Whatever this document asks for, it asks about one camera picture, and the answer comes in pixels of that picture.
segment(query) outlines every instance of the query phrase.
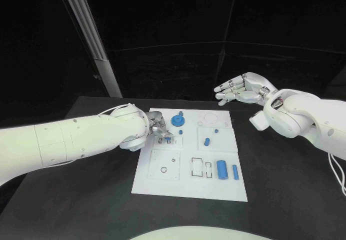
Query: robotic hand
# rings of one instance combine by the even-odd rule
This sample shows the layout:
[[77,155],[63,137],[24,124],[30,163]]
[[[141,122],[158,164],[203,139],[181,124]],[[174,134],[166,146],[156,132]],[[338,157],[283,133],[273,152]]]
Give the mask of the robotic hand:
[[319,149],[346,160],[346,102],[321,99],[299,90],[279,90],[253,72],[233,78],[214,91],[221,106],[234,99],[263,106],[250,118],[260,131],[272,126],[288,138],[303,136]]
[[99,115],[0,130],[0,186],[17,176],[113,150],[136,151],[148,136],[171,138],[164,114],[133,104]]

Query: cable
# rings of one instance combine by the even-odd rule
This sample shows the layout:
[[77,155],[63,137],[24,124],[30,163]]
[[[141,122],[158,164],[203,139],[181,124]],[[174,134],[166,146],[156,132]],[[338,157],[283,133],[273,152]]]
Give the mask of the cable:
[[76,160],[68,161],[68,162],[66,162],[66,163],[63,163],[63,164],[55,164],[55,165],[53,165],[53,166],[47,166],[47,167],[44,167],[44,168],[47,169],[47,168],[53,168],[53,167],[58,167],[58,166],[63,166],[63,165],[71,164]]
[[[328,153],[328,159],[329,159],[329,164],[331,164],[331,167],[332,167],[332,170],[334,170],[334,174],[335,174],[337,179],[338,179],[339,184],[341,184],[342,193],[344,193],[344,195],[346,196],[345,171],[344,171],[344,168],[342,168],[339,162],[337,161],[335,156],[334,156],[331,153]],[[339,169],[341,169],[342,180],[341,180],[341,178],[339,178],[339,176],[338,176],[338,172],[337,172],[337,169],[335,169],[335,167],[334,167],[332,159],[334,159],[334,161],[335,161],[335,163],[337,163],[337,165],[338,165],[338,167],[339,167]]]
[[107,109],[106,111],[103,111],[99,115],[107,113],[107,112],[112,111],[112,110],[117,110],[117,109],[120,109],[120,108],[123,108],[123,107],[128,107],[128,106],[132,106],[132,105],[133,105],[133,104],[129,103],[129,104],[125,104],[125,105],[116,106],[116,107]]

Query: blue object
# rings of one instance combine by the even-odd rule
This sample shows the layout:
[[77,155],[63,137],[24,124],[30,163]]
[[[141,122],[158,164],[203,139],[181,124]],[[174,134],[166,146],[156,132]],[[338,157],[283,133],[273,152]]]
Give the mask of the blue object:
[[177,127],[182,127],[187,123],[187,119],[184,117],[184,112],[179,112],[179,115],[174,116],[172,118],[172,125]]
[[234,174],[234,179],[240,180],[237,165],[233,165],[233,174]]
[[221,180],[230,179],[227,162],[224,160],[220,160],[217,162],[217,166],[218,166],[218,179]]
[[205,145],[205,146],[210,146],[210,142],[211,142],[211,139],[207,138],[207,139],[205,139],[205,142],[204,142],[204,145]]

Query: table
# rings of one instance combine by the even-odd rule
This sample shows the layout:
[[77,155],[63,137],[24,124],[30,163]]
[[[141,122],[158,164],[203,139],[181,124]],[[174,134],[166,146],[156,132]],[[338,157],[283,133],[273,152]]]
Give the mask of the table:
[[221,227],[277,240],[345,239],[346,198],[328,154],[303,137],[257,131],[250,117],[260,105],[80,97],[67,118],[128,103],[145,112],[230,111],[249,202],[132,194],[141,151],[117,148],[28,174],[0,215],[2,239],[128,240],[177,226]]

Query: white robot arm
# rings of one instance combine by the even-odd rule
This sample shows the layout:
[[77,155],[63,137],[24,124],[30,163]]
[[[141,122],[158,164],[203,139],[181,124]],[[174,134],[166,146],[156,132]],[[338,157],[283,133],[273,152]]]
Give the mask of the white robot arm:
[[148,136],[169,138],[164,114],[145,113],[133,104],[94,116],[0,130],[0,185],[38,169],[71,163],[113,150],[132,151]]
[[[256,128],[272,128],[288,138],[303,136],[312,144],[328,152],[332,165],[334,156],[346,160],[346,102],[325,100],[316,95],[292,89],[279,90],[270,81],[253,72],[233,78],[214,91],[220,105],[237,99],[257,103],[263,111],[250,118]],[[346,195],[345,174],[342,171],[342,192]]]

